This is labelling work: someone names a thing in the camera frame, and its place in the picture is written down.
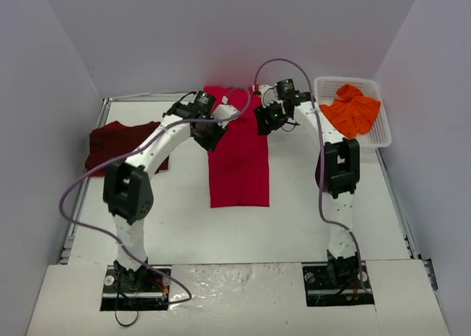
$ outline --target cable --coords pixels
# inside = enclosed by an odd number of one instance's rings
[[[125,160],[126,158],[132,156],[132,155],[135,155],[135,154],[138,154],[144,150],[146,150],[147,148],[149,148],[159,137],[161,137],[165,132],[167,132],[169,129],[173,128],[174,126],[177,126],[177,125],[180,125],[180,124],[186,124],[186,123],[206,123],[206,124],[209,124],[209,123],[219,123],[219,122],[224,122],[224,121],[233,121],[237,118],[239,118],[241,115],[243,115],[247,109],[249,108],[249,105],[250,105],[250,102],[252,101],[252,97],[250,95],[250,92],[244,88],[241,88],[241,87],[236,87],[236,88],[233,88],[231,91],[229,91],[229,93],[226,95],[227,98],[230,97],[230,95],[234,92],[234,91],[237,91],[237,90],[243,90],[246,95],[247,95],[247,104],[245,105],[245,107],[238,111],[237,113],[234,113],[233,115],[231,115],[229,118],[225,118],[225,119],[182,119],[181,121],[175,121],[174,123],[172,124],[169,124],[168,126],[166,126],[165,128],[163,128],[159,133],[157,133],[145,146],[143,146],[142,148],[137,148],[136,150],[134,151],[131,151],[131,152],[128,152],[126,154],[122,154],[121,156],[117,156],[115,158],[112,158],[111,160],[108,160],[104,163],[102,163],[101,165],[98,165],[96,166],[95,168],[92,168],[90,169],[89,171],[85,172],[83,175],[81,175],[80,178],[78,178],[78,180],[76,182],[74,182],[73,184],[71,184],[67,189],[65,189],[64,193],[62,194],[62,196],[60,197],[60,200],[59,200],[59,211],[60,211],[60,214],[62,215],[62,217],[72,223],[72,224],[76,224],[77,226],[81,226],[81,227],[85,227],[87,229],[92,229],[94,231],[97,231],[97,232],[101,232],[103,233],[104,235],[107,235],[108,237],[111,237],[112,239],[114,239],[120,246],[121,248],[123,249],[124,253],[126,253],[126,255],[128,257],[130,257],[131,259],[133,259],[134,261],[138,262],[140,265],[144,266],[145,268],[148,268],[150,271],[153,271],[155,272],[156,274],[159,274],[160,276],[162,277],[166,277],[167,279],[169,279],[170,281],[174,282],[176,285],[180,286],[184,291],[185,293],[188,294],[188,297],[187,298],[184,298],[184,299],[181,299],[179,301],[169,301],[169,302],[166,302],[165,304],[163,305],[170,305],[170,304],[179,304],[179,303],[183,303],[185,301],[190,301],[192,298],[193,298],[193,295],[191,294],[191,291],[180,281],[178,281],[177,279],[175,279],[174,277],[152,267],[150,264],[148,264],[147,262],[139,259],[138,257],[136,257],[135,255],[133,255],[129,250],[128,248],[124,245],[124,242],[117,236],[117,235],[114,235],[112,232],[110,231],[107,231],[106,229],[103,229],[101,227],[98,227],[98,226],[94,226],[93,224],[85,224],[83,222],[79,222],[78,219],[74,220],[69,214],[67,214],[67,212],[65,212],[65,208],[64,208],[64,202],[65,202],[65,199],[67,198],[68,194],[71,193],[71,191],[78,185],[80,184],[81,182],[83,182],[86,178],[88,178],[89,176],[91,176],[93,173],[105,168],[106,166],[110,165],[111,163],[115,163],[115,162],[118,162],[118,161],[121,161],[121,160]]]
[[[284,131],[284,132],[292,132],[294,130],[294,128],[297,126],[296,124],[292,124],[293,127],[290,129],[290,130],[286,130],[285,128],[281,127],[281,129]]]
[[[265,105],[264,101],[265,101],[266,93],[267,93],[268,91],[274,90],[274,89],[275,89],[275,86],[273,86],[273,87],[271,87],[271,88],[269,88],[268,90],[265,91],[265,93],[264,93],[263,96],[262,96],[262,106]]]
[[[123,296],[126,299],[129,299],[128,296],[126,296],[124,293],[121,292],[121,274],[118,275],[118,287],[116,288],[116,299],[115,299],[115,320],[118,323],[119,326],[123,327],[130,327],[136,323],[136,321],[139,319],[139,310],[136,310],[136,316],[133,321],[131,321],[129,324],[123,324],[120,322],[118,319],[118,301],[119,301],[119,296]]]
[[[358,300],[358,284],[356,283],[356,281],[353,282],[353,299],[354,300]]]
[[[353,234],[353,232],[347,227],[345,226],[344,224],[341,224],[340,222],[336,222],[336,221],[332,221],[332,220],[328,220],[326,219],[326,217],[324,216],[324,210],[322,208],[322,193],[323,193],[323,189],[324,189],[324,175],[325,175],[325,152],[324,152],[324,137],[322,136],[322,125],[321,125],[321,118],[319,116],[319,111],[317,110],[316,108],[316,102],[314,101],[314,94],[312,92],[312,84],[311,84],[311,79],[309,79],[309,76],[307,75],[307,73],[304,71],[303,68],[301,68],[301,66],[299,66],[298,64],[296,64],[295,62],[289,60],[289,59],[285,59],[285,58],[274,58],[274,59],[270,59],[270,60],[267,60],[266,62],[264,62],[262,65],[260,65],[260,67],[258,68],[257,72],[255,73],[255,78],[254,78],[254,85],[257,85],[257,79],[258,79],[258,74],[260,73],[261,69],[268,63],[270,62],[277,62],[277,61],[280,61],[280,62],[288,62],[289,64],[292,64],[294,65],[299,71],[301,71],[302,75],[305,77],[306,81],[308,82],[308,87],[309,87],[309,93],[311,94],[311,103],[312,103],[312,107],[314,109],[314,114],[316,115],[316,122],[317,122],[317,129],[318,129],[318,133],[319,133],[319,147],[321,148],[320,151],[321,151],[321,154],[320,154],[320,157],[321,157],[321,168],[320,168],[320,183],[319,183],[319,215],[321,216],[321,219],[327,223],[327,224],[333,224],[333,225],[336,225],[336,226],[339,226],[343,229],[345,229],[348,234],[350,235],[350,237],[352,238],[352,241],[353,241],[353,244],[355,244],[355,249],[356,249],[356,252],[357,252],[357,255],[358,255],[358,272],[359,273],[363,273],[363,266],[361,264],[361,254],[360,254],[360,245],[358,244],[358,241],[356,239],[356,236]],[[360,286],[361,288],[368,294],[372,294],[372,292],[370,292],[369,290],[367,290],[364,286],[364,283],[363,283],[363,279],[360,279]]]
[[[196,95],[197,93],[198,93],[197,91],[190,91],[190,92],[188,92],[186,95],[182,96],[181,99],[179,99],[178,101],[176,101],[174,104],[180,103],[181,101],[183,101],[184,99],[186,99],[188,96],[190,96],[190,95]]]
[[[343,285],[342,287],[340,287],[340,290],[339,290],[337,293],[335,293],[334,295],[335,295],[335,296],[341,295],[341,294],[352,284],[352,282],[353,282],[354,280],[355,280],[355,277],[353,277],[352,279],[349,279],[349,280],[347,281],[347,283],[346,283],[345,285]]]
[[[161,293],[163,293],[163,287],[162,287],[162,284],[161,284],[161,283],[159,283],[159,281],[158,281],[158,280],[156,280],[156,279],[147,279],[147,282],[149,282],[149,283],[152,283],[154,286],[157,286],[157,287],[159,287],[159,290],[160,290],[160,292],[161,292]]]

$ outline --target white plastic basket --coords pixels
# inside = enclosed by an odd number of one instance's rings
[[[391,131],[389,130],[388,118],[381,99],[380,90],[376,82],[367,79],[356,79],[352,77],[318,77],[314,80],[314,96],[319,104],[332,104],[336,99],[337,90],[345,84],[358,87],[365,96],[372,97],[381,102],[380,112],[373,127],[368,134],[357,135],[356,140],[361,147],[376,149],[391,145]]]

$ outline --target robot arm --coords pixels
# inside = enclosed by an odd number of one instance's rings
[[[329,122],[319,109],[313,108],[310,93],[300,93],[294,89],[291,79],[278,82],[275,87],[261,85],[258,91],[263,99],[262,105],[255,109],[260,135],[267,135],[279,129],[289,119],[299,124],[315,141],[319,139],[316,110],[319,114],[325,150],[325,185],[323,206],[330,220],[352,229],[352,208],[356,184],[360,179],[360,151],[356,140],[346,139]],[[319,161],[316,180],[319,185]],[[330,240],[327,250],[327,264],[332,278],[339,284],[344,276],[352,273],[356,266],[356,251],[347,230],[337,225],[330,227]]]
[[[183,123],[167,129],[169,124],[184,119],[229,118],[238,110],[227,104],[227,99],[211,114],[216,99],[211,95],[198,92],[195,101],[189,104],[176,103],[164,114],[161,125],[136,149],[145,147],[155,137],[164,133],[147,149],[128,157],[125,162],[107,167],[103,200],[113,215],[118,237],[126,248],[137,258],[147,261],[144,249],[144,218],[152,208],[154,198],[150,177],[170,153],[189,137],[212,151],[227,131],[224,123]],[[141,265],[128,257],[121,246],[114,263],[115,269],[125,274],[131,283],[138,283]]]

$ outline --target white table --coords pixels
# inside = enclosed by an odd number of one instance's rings
[[[100,312],[105,265],[54,265],[28,336],[449,336],[419,260],[366,263],[375,305],[306,307],[299,263],[179,265],[172,275],[194,294],[165,312],[141,312],[121,328]],[[171,299],[181,299],[172,286]],[[130,322],[134,312],[120,312]]]
[[[133,126],[159,121],[165,101],[111,103],[106,123]],[[208,156],[192,139],[171,153],[169,170],[152,178],[155,203],[146,217],[145,244],[152,264],[319,262],[326,260],[328,225],[317,208],[314,170],[319,144],[299,127],[269,136],[270,207],[209,207]],[[103,179],[92,179],[80,220],[114,232],[102,201]],[[374,151],[361,153],[361,179],[353,208],[354,232],[364,260],[408,259],[399,221]],[[69,264],[111,264],[116,245],[78,228]]]

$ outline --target red cloth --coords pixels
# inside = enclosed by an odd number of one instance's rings
[[[90,154],[85,161],[85,168],[90,170],[114,157],[135,150],[143,143],[160,122],[151,121],[148,124],[125,126],[118,121],[109,123],[90,133]],[[162,162],[159,170],[169,168],[169,158]],[[95,172],[92,176],[105,176],[105,168]]]
[[[217,106],[231,89],[208,86],[204,91],[216,97]],[[241,118],[229,123],[216,150],[208,152],[211,207],[268,207],[270,204],[268,143],[266,136],[258,135],[253,112],[261,105],[261,99],[251,90],[250,93],[249,109]],[[247,94],[243,90],[230,95],[229,104],[239,110],[246,103]]]
[[[337,95],[339,97],[330,106],[320,105],[329,122],[349,139],[369,132],[380,112],[381,102],[364,96],[358,87],[350,84],[340,87]]]

